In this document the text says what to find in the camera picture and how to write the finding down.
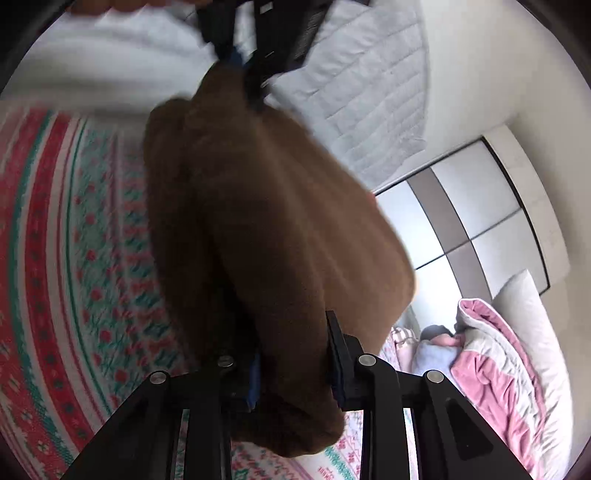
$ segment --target white wall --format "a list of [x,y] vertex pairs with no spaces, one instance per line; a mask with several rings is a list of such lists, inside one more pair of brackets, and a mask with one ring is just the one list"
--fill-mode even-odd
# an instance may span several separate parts
[[392,179],[501,123],[550,197],[572,272],[544,296],[571,377],[572,460],[591,434],[591,91],[560,43],[516,0],[421,0],[430,48],[427,149]]
[[516,0],[421,0],[430,49],[427,149],[399,178],[517,114],[542,50]]
[[591,434],[591,89],[560,43],[541,30],[540,67],[510,128],[544,184],[570,257],[570,275],[544,304],[569,369],[575,459]]

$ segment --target blue cloth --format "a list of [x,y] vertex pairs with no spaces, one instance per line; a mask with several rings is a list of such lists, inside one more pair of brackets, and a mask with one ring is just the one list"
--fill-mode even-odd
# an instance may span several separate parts
[[462,393],[462,389],[454,380],[450,368],[462,349],[458,346],[432,345],[428,340],[422,340],[414,354],[411,373],[422,377],[429,370],[439,370]]

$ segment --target white pillow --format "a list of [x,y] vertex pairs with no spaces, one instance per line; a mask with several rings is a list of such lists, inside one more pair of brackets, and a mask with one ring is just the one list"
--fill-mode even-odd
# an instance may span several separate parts
[[492,306],[519,337],[540,378],[547,409],[541,438],[544,480],[562,480],[573,438],[569,373],[530,273],[524,270],[511,277]]

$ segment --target metal screw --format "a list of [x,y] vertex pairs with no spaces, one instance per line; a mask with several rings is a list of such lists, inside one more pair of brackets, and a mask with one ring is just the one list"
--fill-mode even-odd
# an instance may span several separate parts
[[221,368],[228,368],[234,364],[234,359],[230,355],[222,355],[217,359],[217,365]]
[[375,357],[373,355],[361,355],[359,363],[364,367],[372,367],[375,365]]
[[166,374],[164,372],[154,372],[150,375],[150,382],[154,385],[160,385],[166,382]]
[[433,383],[441,383],[445,377],[439,370],[429,370],[427,372],[427,379]]

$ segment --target black metal frame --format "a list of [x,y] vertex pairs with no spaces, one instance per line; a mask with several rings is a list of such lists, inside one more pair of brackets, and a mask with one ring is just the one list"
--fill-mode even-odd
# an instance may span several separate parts
[[[529,480],[530,476],[470,402],[441,372],[397,372],[364,353],[326,312],[331,383],[343,411],[363,410],[361,480],[408,479],[404,408],[413,412],[420,480]],[[197,372],[154,372],[74,460],[63,480],[170,480],[183,410],[190,410],[186,480],[232,480],[230,419],[254,407],[258,357],[222,356]]]

